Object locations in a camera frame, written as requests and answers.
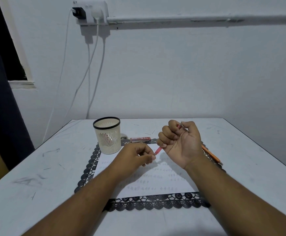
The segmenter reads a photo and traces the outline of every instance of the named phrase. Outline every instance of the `white wall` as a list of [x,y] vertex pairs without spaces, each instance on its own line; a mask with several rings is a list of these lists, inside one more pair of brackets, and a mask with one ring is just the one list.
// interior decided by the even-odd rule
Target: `white wall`
[[[36,147],[51,112],[71,1],[8,0],[37,87],[13,92]],[[286,0],[106,1],[110,16],[286,14]],[[223,117],[286,164],[286,25],[112,27],[100,33],[106,36],[105,55],[90,118]],[[90,89],[86,81],[63,119],[89,56],[80,27],[71,18],[66,65],[48,136],[62,123],[86,117],[102,55],[100,38]],[[134,96],[149,100],[135,101]]]

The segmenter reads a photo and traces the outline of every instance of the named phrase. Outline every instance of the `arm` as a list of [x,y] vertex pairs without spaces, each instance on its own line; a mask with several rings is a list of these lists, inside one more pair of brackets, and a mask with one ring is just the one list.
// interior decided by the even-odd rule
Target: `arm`
[[194,122],[169,121],[157,143],[187,171],[232,235],[284,235],[286,215],[253,194],[204,156]]
[[154,153],[146,144],[127,144],[105,170],[23,236],[86,235],[93,228],[117,184],[132,175],[139,166],[145,166],[153,160]]

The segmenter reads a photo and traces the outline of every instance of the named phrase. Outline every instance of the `mesh pencil cup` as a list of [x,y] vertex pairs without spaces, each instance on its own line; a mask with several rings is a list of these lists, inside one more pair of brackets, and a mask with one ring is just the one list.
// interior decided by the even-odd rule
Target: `mesh pencil cup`
[[104,154],[113,154],[121,148],[120,119],[105,117],[93,123],[99,147]]

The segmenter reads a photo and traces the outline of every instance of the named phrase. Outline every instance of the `hand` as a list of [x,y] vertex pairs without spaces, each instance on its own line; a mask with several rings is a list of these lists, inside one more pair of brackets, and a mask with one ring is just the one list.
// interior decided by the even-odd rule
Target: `hand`
[[123,181],[140,166],[145,167],[155,159],[154,152],[145,143],[128,143],[109,165],[109,170],[117,175],[118,181]]
[[173,162],[185,169],[195,157],[204,154],[195,123],[182,122],[182,125],[183,127],[179,122],[170,120],[168,126],[164,126],[158,134],[157,145],[164,149]]

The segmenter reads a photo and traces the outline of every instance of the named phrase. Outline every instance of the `pink pen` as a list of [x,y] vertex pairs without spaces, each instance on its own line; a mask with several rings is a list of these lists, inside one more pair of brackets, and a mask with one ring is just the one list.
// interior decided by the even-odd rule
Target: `pink pen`
[[[182,123],[177,124],[178,129],[182,127]],[[157,150],[154,152],[154,156],[156,156],[160,151],[162,150],[162,147],[157,148]]]

